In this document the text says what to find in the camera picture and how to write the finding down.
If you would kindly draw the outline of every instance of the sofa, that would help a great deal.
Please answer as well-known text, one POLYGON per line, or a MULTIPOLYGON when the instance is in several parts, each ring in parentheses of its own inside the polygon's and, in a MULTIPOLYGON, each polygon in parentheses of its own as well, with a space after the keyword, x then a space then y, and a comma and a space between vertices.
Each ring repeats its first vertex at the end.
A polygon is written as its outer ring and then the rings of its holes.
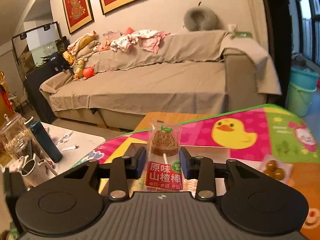
POLYGON ((268 53, 252 39, 233 40, 224 30, 201 31, 166 36, 157 53, 138 44, 97 52, 86 63, 93 77, 62 72, 40 92, 57 117, 129 130, 148 112, 216 115, 280 95, 268 53))

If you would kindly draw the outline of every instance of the red label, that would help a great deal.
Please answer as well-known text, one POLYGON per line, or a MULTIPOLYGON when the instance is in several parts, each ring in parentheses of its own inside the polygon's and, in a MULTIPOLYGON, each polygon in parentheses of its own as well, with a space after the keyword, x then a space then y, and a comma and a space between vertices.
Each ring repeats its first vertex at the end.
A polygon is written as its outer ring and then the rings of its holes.
POLYGON ((182 190, 182 174, 173 171, 170 164, 148 162, 146 186, 182 190))

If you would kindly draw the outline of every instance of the green mat border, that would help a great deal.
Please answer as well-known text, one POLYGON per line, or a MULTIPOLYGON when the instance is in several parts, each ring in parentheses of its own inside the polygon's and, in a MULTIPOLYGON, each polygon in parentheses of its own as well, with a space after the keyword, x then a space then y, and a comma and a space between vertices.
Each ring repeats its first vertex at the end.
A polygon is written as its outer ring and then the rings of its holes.
MULTIPOLYGON (((213 117, 219 117, 219 116, 224 116, 224 115, 228 115, 228 114, 240 113, 240 112, 244 112, 244 111, 248 111, 248 110, 252 110, 252 109, 267 107, 267 106, 275 107, 275 108, 278 108, 278 109, 281 109, 281 110, 285 110, 285 111, 291 113, 292 115, 296 115, 296 114, 290 112, 288 109, 285 109, 285 108, 283 108, 283 107, 281 107, 281 106, 277 106, 277 105, 274 105, 274 104, 263 104, 263 105, 252 106, 252 107, 248 107, 248 108, 245 108, 245 109, 235 110, 235 111, 231 111, 231 112, 227 112, 227 113, 223 113, 223 114, 211 115, 211 116, 209 116, 209 117, 194 119, 194 120, 191 120, 191 121, 179 122, 179 123, 177 123, 177 124, 186 124, 186 123, 191 123, 191 122, 197 122, 197 121, 207 120, 207 119, 210 119, 210 118, 213 118, 213 117)), ((117 137, 129 135, 129 134, 133 134, 133 133, 137 133, 137 132, 145 132, 145 131, 148 131, 148 130, 149 130, 149 129, 143 129, 143 130, 133 131, 133 132, 125 133, 125 134, 123 134, 123 135, 119 135, 119 136, 117 136, 117 137)))

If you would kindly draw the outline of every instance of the pink cartoon character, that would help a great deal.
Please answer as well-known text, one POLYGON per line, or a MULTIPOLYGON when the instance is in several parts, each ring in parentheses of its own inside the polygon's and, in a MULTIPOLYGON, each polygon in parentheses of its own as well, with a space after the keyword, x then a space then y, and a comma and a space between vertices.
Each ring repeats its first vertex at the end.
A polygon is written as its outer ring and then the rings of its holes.
POLYGON ((317 151, 316 141, 313 138, 310 130, 303 122, 300 121, 300 126, 298 126, 294 122, 289 122, 288 126, 294 129, 294 134, 297 140, 303 144, 306 150, 313 153, 317 151))

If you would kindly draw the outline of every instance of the green bucket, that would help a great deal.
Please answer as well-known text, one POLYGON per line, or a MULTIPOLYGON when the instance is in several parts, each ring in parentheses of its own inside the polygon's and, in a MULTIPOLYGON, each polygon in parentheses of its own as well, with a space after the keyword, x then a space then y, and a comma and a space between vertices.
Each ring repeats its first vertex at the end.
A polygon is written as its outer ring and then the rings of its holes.
POLYGON ((300 117, 305 116, 309 106, 312 104, 312 96, 316 90, 317 89, 305 89, 290 83, 288 91, 288 110, 300 117))

